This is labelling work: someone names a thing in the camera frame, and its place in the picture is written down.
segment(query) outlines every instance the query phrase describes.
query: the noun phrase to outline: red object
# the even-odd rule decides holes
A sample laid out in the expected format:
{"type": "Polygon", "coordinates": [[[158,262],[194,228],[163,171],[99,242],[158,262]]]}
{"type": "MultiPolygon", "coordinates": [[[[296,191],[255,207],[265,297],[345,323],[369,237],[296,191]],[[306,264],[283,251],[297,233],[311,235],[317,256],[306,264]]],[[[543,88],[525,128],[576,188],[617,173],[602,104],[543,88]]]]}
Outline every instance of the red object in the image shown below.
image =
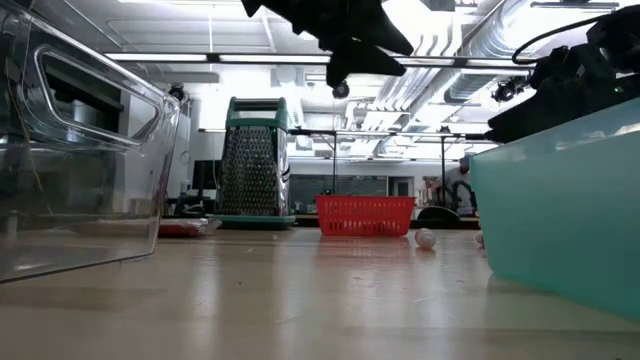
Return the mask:
{"type": "Polygon", "coordinates": [[[327,236],[406,235],[414,203],[408,196],[316,196],[320,231],[327,236]]]}
{"type": "Polygon", "coordinates": [[[197,237],[202,235],[195,225],[160,224],[159,237],[197,237]]]}

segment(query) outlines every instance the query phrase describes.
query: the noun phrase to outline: black cord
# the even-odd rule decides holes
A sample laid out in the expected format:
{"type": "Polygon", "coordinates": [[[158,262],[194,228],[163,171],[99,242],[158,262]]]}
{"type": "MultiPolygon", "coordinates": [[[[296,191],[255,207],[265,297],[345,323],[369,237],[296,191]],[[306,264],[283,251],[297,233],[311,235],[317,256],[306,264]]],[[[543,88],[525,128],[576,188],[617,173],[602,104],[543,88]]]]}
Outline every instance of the black cord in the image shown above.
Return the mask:
{"type": "Polygon", "coordinates": [[[559,33],[563,33],[565,31],[568,30],[573,30],[585,25],[589,25],[592,24],[594,22],[598,22],[602,19],[605,19],[607,17],[611,16],[611,14],[605,14],[605,15],[600,15],[600,16],[596,16],[594,18],[591,19],[587,19],[587,20],[582,20],[582,21],[578,21],[576,23],[573,24],[569,24],[569,25],[565,25],[562,27],[559,27],[557,29],[551,30],[551,31],[547,31],[546,33],[542,34],[542,35],[538,35],[536,37],[534,37],[533,39],[527,41],[526,43],[524,43],[524,45],[520,46],[518,48],[518,50],[516,50],[513,55],[511,56],[511,61],[513,61],[514,64],[516,65],[530,65],[530,64],[535,64],[537,63],[541,58],[538,59],[518,59],[518,56],[520,55],[520,53],[522,53],[525,49],[527,49],[529,46],[537,43],[538,41],[548,38],[549,36],[553,36],[559,33]]]}

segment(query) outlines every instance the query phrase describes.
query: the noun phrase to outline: red plastic basket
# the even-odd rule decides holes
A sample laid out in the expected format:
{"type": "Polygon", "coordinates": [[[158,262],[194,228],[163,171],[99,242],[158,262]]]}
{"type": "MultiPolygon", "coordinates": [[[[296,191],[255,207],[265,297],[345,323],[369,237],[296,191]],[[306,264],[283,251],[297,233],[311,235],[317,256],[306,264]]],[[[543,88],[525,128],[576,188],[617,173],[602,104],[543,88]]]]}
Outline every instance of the red plastic basket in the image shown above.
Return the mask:
{"type": "Polygon", "coordinates": [[[408,196],[316,196],[320,231],[327,236],[406,235],[414,203],[408,196]]]}

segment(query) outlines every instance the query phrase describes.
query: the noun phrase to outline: teal plastic container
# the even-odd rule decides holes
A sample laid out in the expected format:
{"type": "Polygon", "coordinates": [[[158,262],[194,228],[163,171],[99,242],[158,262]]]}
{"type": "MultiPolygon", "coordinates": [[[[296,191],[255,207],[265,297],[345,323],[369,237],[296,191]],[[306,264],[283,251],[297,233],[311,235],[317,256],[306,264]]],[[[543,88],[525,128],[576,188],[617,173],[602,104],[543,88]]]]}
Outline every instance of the teal plastic container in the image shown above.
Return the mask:
{"type": "Polygon", "coordinates": [[[472,158],[499,275],[640,318],[640,99],[472,158]]]}

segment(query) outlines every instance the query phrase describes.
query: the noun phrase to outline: ceiling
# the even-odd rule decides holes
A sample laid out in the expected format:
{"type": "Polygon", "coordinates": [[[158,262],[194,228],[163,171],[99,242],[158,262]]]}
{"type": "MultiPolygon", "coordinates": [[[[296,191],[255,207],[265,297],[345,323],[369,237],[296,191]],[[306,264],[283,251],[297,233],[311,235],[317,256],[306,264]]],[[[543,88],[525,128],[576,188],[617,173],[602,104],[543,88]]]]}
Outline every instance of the ceiling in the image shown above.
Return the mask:
{"type": "MultiPolygon", "coordinates": [[[[321,52],[315,38],[305,33],[301,36],[295,35],[288,21],[264,7],[253,18],[247,18],[239,0],[202,0],[207,3],[206,5],[194,5],[199,0],[190,0],[191,5],[160,4],[158,0],[148,0],[149,3],[144,4],[121,1],[34,0],[33,10],[54,23],[60,30],[105,53],[126,51],[314,54],[321,52]]],[[[494,28],[497,29],[496,31],[502,31],[500,36],[496,37],[498,40],[504,43],[509,42],[510,46],[517,47],[529,38],[544,32],[542,29],[537,29],[536,21],[540,22],[544,19],[544,22],[549,22],[548,26],[556,27],[582,19],[584,16],[593,16],[593,14],[585,14],[583,10],[560,9],[552,14],[558,16],[551,17],[549,12],[538,14],[535,13],[538,10],[529,8],[531,0],[506,0],[503,23],[497,24],[493,21],[495,17],[493,15],[482,30],[476,32],[474,28],[501,1],[456,0],[456,2],[458,6],[453,14],[432,12],[420,0],[388,0],[383,3],[383,6],[394,24],[416,47],[416,55],[433,56],[454,55],[461,52],[462,55],[467,56],[482,56],[484,53],[472,51],[474,49],[477,51],[474,39],[494,36],[492,33],[494,28]],[[525,9],[518,8],[522,3],[527,3],[525,9]],[[518,11],[531,12],[531,15],[526,14],[525,17],[517,18],[517,21],[512,20],[516,19],[514,14],[518,11]],[[525,24],[522,19],[531,20],[531,23],[525,24]]],[[[551,46],[579,43],[583,39],[584,30],[579,30],[553,39],[546,47],[541,46],[536,50],[537,53],[544,53],[548,52],[551,46]]],[[[507,55],[492,53],[492,57],[496,56],[507,55]]],[[[288,100],[295,102],[300,111],[305,114],[304,118],[309,124],[324,125],[324,127],[338,124],[338,126],[349,127],[350,130],[372,130],[372,127],[385,130],[390,126],[400,126],[404,131],[434,131],[445,124],[454,126],[461,132],[482,132],[487,129],[488,119],[533,94],[528,92],[516,101],[497,104],[491,99],[491,92],[495,90],[497,82],[507,78],[508,74],[493,73],[478,76],[461,75],[451,70],[410,69],[402,78],[351,75],[348,79],[351,88],[350,96],[347,99],[335,100],[331,89],[324,85],[323,67],[300,65],[283,69],[274,66],[219,64],[131,64],[128,67],[140,76],[157,83],[166,84],[181,81],[181,78],[195,78],[200,83],[200,86],[191,87],[196,96],[209,96],[212,89],[210,83],[218,82],[219,84],[213,85],[218,96],[220,94],[287,96],[288,100]],[[474,88],[472,84],[467,84],[473,91],[465,97],[464,102],[455,106],[445,104],[444,90],[453,83],[459,83],[461,77],[470,78],[479,86],[474,88]],[[362,115],[353,115],[349,111],[352,111],[356,105],[349,104],[359,104],[357,106],[364,106],[365,110],[391,111],[381,115],[380,119],[380,116],[369,115],[366,111],[362,115]],[[341,120],[331,120],[335,115],[341,120]]],[[[420,148],[426,145],[420,145],[419,141],[415,140],[410,144],[398,145],[388,140],[372,141],[362,138],[355,139],[354,143],[356,145],[352,147],[357,147],[357,151],[349,147],[345,150],[347,156],[352,152],[370,153],[375,148],[379,150],[381,145],[388,145],[390,150],[394,150],[394,146],[404,147],[404,151],[400,153],[406,154],[421,151],[430,153],[426,148],[420,148]]],[[[433,154],[436,155],[439,148],[434,151],[433,154]]]]}

